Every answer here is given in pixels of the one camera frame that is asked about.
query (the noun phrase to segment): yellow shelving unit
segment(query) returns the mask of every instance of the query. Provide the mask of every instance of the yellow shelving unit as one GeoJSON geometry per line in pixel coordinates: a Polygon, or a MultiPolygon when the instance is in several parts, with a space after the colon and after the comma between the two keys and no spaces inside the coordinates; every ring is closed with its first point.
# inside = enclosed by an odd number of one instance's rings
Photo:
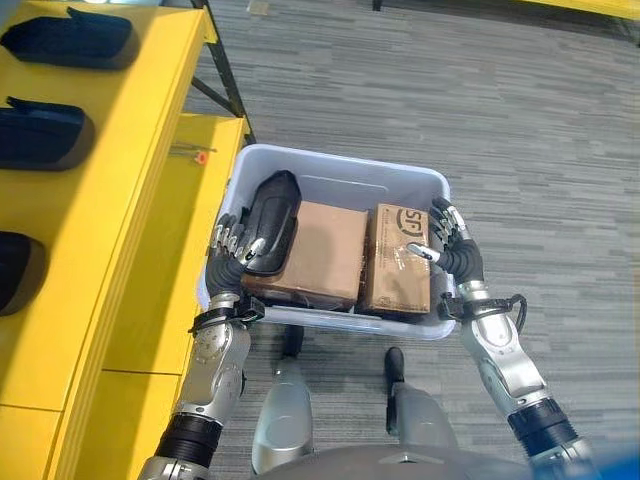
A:
{"type": "Polygon", "coordinates": [[[524,0],[526,2],[544,3],[554,7],[572,8],[585,12],[611,15],[628,20],[640,19],[640,1],[638,0],[524,0]]]}
{"type": "MultiPolygon", "coordinates": [[[[2,31],[65,16],[68,5],[26,2],[2,31]]],[[[180,113],[203,42],[217,39],[205,10],[74,8],[130,19],[140,51],[106,72],[0,49],[0,99],[77,105],[96,127],[75,169],[0,170],[0,230],[48,254],[36,298],[0,318],[0,437],[11,439],[0,477],[15,480],[128,478],[153,453],[187,357],[211,226],[250,132],[245,118],[180,113]],[[204,166],[169,157],[174,139],[216,151],[204,166]]]]}

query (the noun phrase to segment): gray carpet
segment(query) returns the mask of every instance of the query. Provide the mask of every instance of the gray carpet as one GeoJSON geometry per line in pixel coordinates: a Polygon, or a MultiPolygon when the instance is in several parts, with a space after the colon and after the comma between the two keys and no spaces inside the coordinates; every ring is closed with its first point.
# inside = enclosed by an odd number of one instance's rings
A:
{"type": "MultiPolygon", "coordinates": [[[[507,0],[389,0],[381,14],[364,0],[273,0],[267,16],[213,5],[258,140],[446,175],[494,295],[527,296],[522,343],[575,427],[596,449],[637,438],[638,50],[618,24],[507,0]]],[[[208,57],[199,73],[213,78],[208,57]]],[[[212,111],[197,92],[188,108],[212,111]]],[[[252,333],[220,478],[249,474],[279,353],[281,328],[252,333]]],[[[393,441],[381,372],[394,344],[464,448],[522,458],[456,332],[421,343],[308,330],[318,449],[393,441]]]]}

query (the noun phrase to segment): brown cardboard box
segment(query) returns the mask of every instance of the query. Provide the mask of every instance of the brown cardboard box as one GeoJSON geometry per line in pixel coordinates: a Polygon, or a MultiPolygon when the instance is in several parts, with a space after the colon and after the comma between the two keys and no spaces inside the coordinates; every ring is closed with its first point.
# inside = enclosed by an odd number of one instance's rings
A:
{"type": "Polygon", "coordinates": [[[429,312],[429,264],[406,248],[427,245],[428,228],[426,212],[378,205],[369,226],[363,309],[429,312]]]}
{"type": "Polygon", "coordinates": [[[271,300],[348,309],[358,297],[366,228],[367,212],[302,202],[282,273],[245,275],[243,284],[271,300]]]}

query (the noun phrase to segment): black cable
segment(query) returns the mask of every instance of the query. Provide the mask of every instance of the black cable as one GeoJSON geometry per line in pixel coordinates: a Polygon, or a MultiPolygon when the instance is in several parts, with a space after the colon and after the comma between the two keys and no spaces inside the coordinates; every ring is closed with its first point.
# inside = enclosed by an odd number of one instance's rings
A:
{"type": "Polygon", "coordinates": [[[516,293],[509,299],[512,308],[513,305],[518,302],[520,303],[520,310],[518,311],[518,318],[516,319],[516,330],[518,333],[521,333],[524,328],[524,322],[527,320],[527,299],[519,293],[516,293]]]}

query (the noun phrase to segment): plastic storage bin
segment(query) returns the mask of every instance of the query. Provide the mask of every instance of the plastic storage bin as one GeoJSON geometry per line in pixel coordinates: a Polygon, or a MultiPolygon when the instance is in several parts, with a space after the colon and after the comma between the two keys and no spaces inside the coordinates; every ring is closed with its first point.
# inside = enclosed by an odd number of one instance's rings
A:
{"type": "MultiPolygon", "coordinates": [[[[258,144],[244,148],[238,155],[219,215],[239,216],[242,207],[251,204],[260,182],[277,170],[290,170],[296,175],[303,200],[352,210],[371,210],[378,203],[428,210],[434,197],[450,198],[446,178],[428,168],[258,144]]],[[[439,245],[434,235],[430,242],[439,245]]],[[[434,311],[423,315],[418,323],[284,306],[268,307],[262,321],[437,340],[449,335],[455,326],[452,320],[441,321],[435,312],[445,291],[454,292],[451,276],[433,268],[431,304],[434,311]]],[[[209,299],[202,278],[198,298],[206,308],[209,299]]]]}

